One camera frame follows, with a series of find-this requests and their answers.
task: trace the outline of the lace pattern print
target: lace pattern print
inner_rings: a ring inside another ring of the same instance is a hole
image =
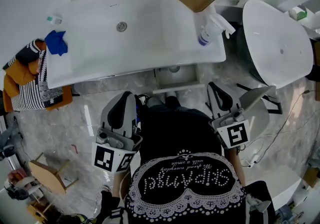
[[[224,214],[246,194],[236,172],[215,153],[192,153],[148,161],[133,175],[126,208],[150,222],[202,213]]]

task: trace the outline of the white sink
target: white sink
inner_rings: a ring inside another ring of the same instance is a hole
[[[254,66],[269,86],[281,88],[308,75],[313,50],[305,29],[261,0],[243,9],[243,29]]]
[[[198,43],[213,4],[193,13],[179,0],[73,0],[54,11],[68,53],[48,55],[48,86],[226,59],[222,36]],[[117,24],[127,28],[117,31]]]

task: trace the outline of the blue cloth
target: blue cloth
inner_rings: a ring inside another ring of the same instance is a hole
[[[44,39],[46,46],[51,54],[65,54],[68,52],[68,46],[62,39],[66,31],[56,32],[52,30]]]

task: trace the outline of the wooden chair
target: wooden chair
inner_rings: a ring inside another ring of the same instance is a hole
[[[65,195],[68,188],[73,186],[79,179],[76,179],[68,186],[65,186],[62,182],[59,173],[69,164],[70,160],[67,160],[63,166],[56,170],[53,167],[47,166],[38,162],[39,158],[43,155],[42,152],[35,160],[29,162],[29,167],[32,175],[45,187],[50,189],[53,193],[58,195]]]

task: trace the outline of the spray bottle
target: spray bottle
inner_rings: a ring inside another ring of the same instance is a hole
[[[218,13],[213,13],[210,15],[208,23],[203,28],[201,34],[198,37],[200,45],[206,46],[214,41],[222,32],[225,31],[226,38],[230,38],[229,35],[232,35],[236,30],[231,24],[226,21]]]

